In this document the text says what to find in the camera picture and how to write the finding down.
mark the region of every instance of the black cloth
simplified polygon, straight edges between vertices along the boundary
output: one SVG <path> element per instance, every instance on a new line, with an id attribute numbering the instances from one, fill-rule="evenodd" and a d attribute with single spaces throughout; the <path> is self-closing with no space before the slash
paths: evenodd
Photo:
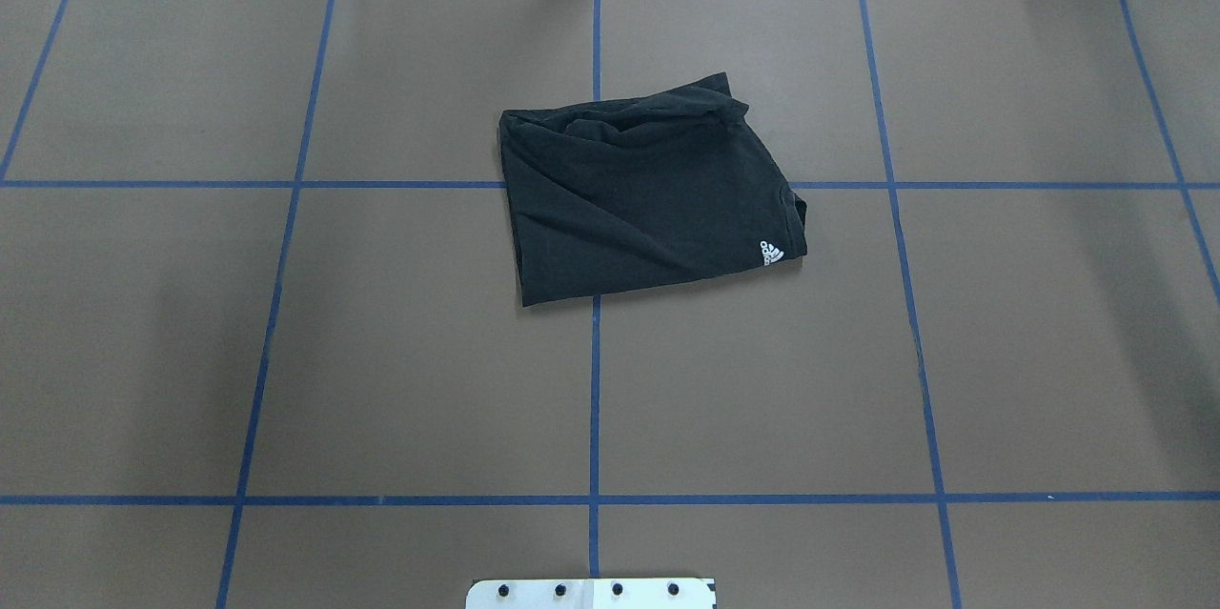
<path id="1" fill-rule="evenodd" d="M 645 98 L 505 111 L 521 304 L 804 256 L 805 201 L 745 124 L 748 109 L 720 73 Z"/>

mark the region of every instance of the white adidas logo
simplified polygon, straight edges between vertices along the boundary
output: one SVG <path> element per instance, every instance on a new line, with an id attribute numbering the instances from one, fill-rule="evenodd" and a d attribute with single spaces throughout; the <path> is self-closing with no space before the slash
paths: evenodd
<path id="1" fill-rule="evenodd" d="M 783 259 L 783 253 L 780 251 L 780 249 L 776 249 L 775 244 L 771 244 L 767 240 L 762 240 L 762 242 L 759 243 L 759 247 L 762 248 L 762 265 L 764 266 L 770 266 L 770 265 L 775 264 L 776 261 Z"/>

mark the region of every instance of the horizontal blue line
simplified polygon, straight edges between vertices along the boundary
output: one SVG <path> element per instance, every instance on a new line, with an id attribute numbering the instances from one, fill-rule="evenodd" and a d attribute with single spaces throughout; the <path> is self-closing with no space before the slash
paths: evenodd
<path id="1" fill-rule="evenodd" d="M 583 494 L 522 495 L 246 495 L 248 506 L 584 506 Z"/>
<path id="2" fill-rule="evenodd" d="M 710 506 L 798 504 L 936 504 L 935 493 L 847 494 L 509 494 L 509 495 L 248 495 L 245 506 Z M 154 494 L 4 494 L 0 506 L 232 506 L 234 497 Z M 958 492 L 948 504 L 1057 502 L 1220 502 L 1220 491 Z"/>
<path id="3" fill-rule="evenodd" d="M 37 506 L 232 506 L 233 497 L 173 494 L 0 494 L 0 505 Z"/>
<path id="4" fill-rule="evenodd" d="M 949 504 L 1003 504 L 1052 502 L 1216 502 L 1220 491 L 1179 492 L 959 492 L 946 493 Z"/>
<path id="5" fill-rule="evenodd" d="M 290 189 L 293 181 L 0 181 L 0 188 Z M 804 190 L 883 190 L 884 181 L 788 183 Z M 303 189 L 504 189 L 503 181 L 303 181 Z M 900 190 L 1220 190 L 1220 183 L 899 181 Z"/>

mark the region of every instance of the vertical blue line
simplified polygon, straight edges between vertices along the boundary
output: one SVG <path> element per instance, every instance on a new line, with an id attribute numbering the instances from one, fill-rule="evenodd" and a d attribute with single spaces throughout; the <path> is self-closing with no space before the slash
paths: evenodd
<path id="1" fill-rule="evenodd" d="M 1208 249 L 1208 240 L 1203 236 L 1203 227 L 1199 217 L 1194 214 L 1194 200 L 1191 199 L 1191 190 L 1186 186 L 1186 175 L 1182 173 L 1182 165 L 1177 160 L 1177 150 L 1174 148 L 1174 139 L 1169 134 L 1169 124 L 1165 122 L 1165 114 L 1160 109 L 1160 100 L 1157 98 L 1157 88 L 1152 84 L 1152 76 L 1148 74 L 1148 65 L 1143 59 L 1143 50 L 1139 48 L 1139 37 L 1136 37 L 1136 27 L 1131 20 L 1131 6 L 1127 0 L 1119 0 L 1119 9 L 1122 10 L 1122 23 L 1126 24 L 1127 37 L 1131 40 L 1131 51 L 1136 56 L 1136 66 L 1139 67 L 1139 76 L 1144 82 L 1144 90 L 1148 92 L 1148 101 L 1152 104 L 1152 114 L 1157 118 L 1157 127 L 1160 128 L 1160 139 L 1165 144 L 1165 153 L 1169 154 L 1169 165 L 1174 167 L 1174 176 L 1177 179 L 1177 189 L 1182 195 L 1182 204 L 1186 205 L 1186 215 L 1191 220 L 1191 229 L 1194 231 L 1194 240 L 1199 244 L 1199 253 L 1203 254 L 1203 267 L 1207 268 L 1208 278 L 1211 279 L 1211 294 L 1220 304 L 1220 277 L 1216 276 L 1215 261 L 1211 260 L 1211 251 Z"/>
<path id="2" fill-rule="evenodd" d="M 906 237 L 903 234 L 902 214 L 898 207 L 898 184 L 894 181 L 894 164 L 889 154 L 889 132 L 886 128 L 886 107 L 881 101 L 881 82 L 877 78 L 877 56 L 872 44 L 872 24 L 869 20 L 869 1 L 860 0 L 860 20 L 864 27 L 864 48 L 869 57 L 869 76 L 872 81 L 872 106 L 877 115 L 881 135 L 881 156 L 886 165 L 886 184 L 889 189 L 889 214 L 894 222 L 894 240 L 898 245 L 898 266 L 903 276 L 903 294 L 906 299 L 906 319 L 915 341 L 915 359 L 919 366 L 920 393 L 924 402 L 924 431 L 927 434 L 927 453 L 932 465 L 932 485 L 936 488 L 937 514 L 941 519 L 941 544 L 944 549 L 944 566 L 949 580 L 949 599 L 953 609 L 961 609 L 961 589 L 958 582 L 958 561 L 953 549 L 953 531 L 949 526 L 949 505 L 944 497 L 944 477 L 941 472 L 941 449 L 936 438 L 936 420 L 932 416 L 932 393 L 927 384 L 927 366 L 924 364 L 924 341 L 919 331 L 919 314 L 915 310 L 915 292 L 911 287 L 910 262 L 906 258 Z"/>
<path id="3" fill-rule="evenodd" d="M 242 530 L 242 513 L 245 508 L 245 492 L 250 482 L 250 463 L 254 459 L 254 443 L 259 433 L 259 417 L 262 413 L 262 397 L 267 386 L 267 369 L 271 365 L 271 339 L 276 332 L 279 317 L 279 300 L 284 289 L 284 266 L 288 262 L 288 248 L 293 239 L 293 227 L 296 223 L 296 206 L 300 201 L 301 179 L 305 176 L 305 161 L 309 156 L 309 140 L 314 131 L 314 110 L 317 106 L 317 92 L 322 84 L 322 67 L 326 63 L 326 45 L 331 34 L 331 17 L 334 13 L 334 0 L 326 0 L 326 15 L 322 18 L 322 34 L 318 37 L 317 59 L 314 62 L 314 83 L 310 85 L 309 105 L 305 106 L 305 126 L 301 131 L 300 151 L 296 154 L 296 175 L 293 179 L 293 193 L 288 201 L 288 217 L 284 221 L 284 237 L 279 243 L 279 261 L 276 265 L 276 283 L 271 290 L 271 310 L 267 314 L 267 327 L 262 334 L 262 354 L 259 359 L 259 375 L 254 386 L 254 400 L 250 404 L 250 422 L 245 430 L 245 447 L 242 450 L 242 469 L 238 471 L 237 499 L 233 504 L 233 516 L 229 520 L 228 543 L 224 546 L 224 565 L 221 568 L 220 588 L 216 592 L 216 608 L 223 609 L 228 602 L 228 586 L 233 575 L 233 560 L 237 557 L 237 541 Z"/>
<path id="4" fill-rule="evenodd" d="M 21 110 L 17 111 L 17 121 L 12 124 L 12 134 L 9 135 L 9 145 L 4 150 L 4 159 L 0 160 L 0 181 L 4 181 L 4 176 L 9 172 L 9 165 L 12 164 L 12 155 L 17 153 L 17 139 L 21 137 L 22 127 L 26 126 L 29 105 L 34 101 L 34 92 L 38 90 L 38 82 L 43 79 L 43 68 L 46 67 L 46 59 L 51 55 L 55 35 L 60 32 L 60 23 L 63 22 L 63 13 L 67 9 L 68 0 L 60 0 L 60 6 L 55 10 L 55 18 L 51 20 L 51 28 L 46 33 L 46 41 L 43 43 L 43 51 L 38 55 L 38 63 L 34 65 L 34 74 L 29 77 L 26 98 L 21 101 Z"/>
<path id="5" fill-rule="evenodd" d="M 593 100 L 601 101 L 601 0 L 593 0 Z M 601 576 L 601 295 L 593 297 L 589 369 L 589 577 Z"/>

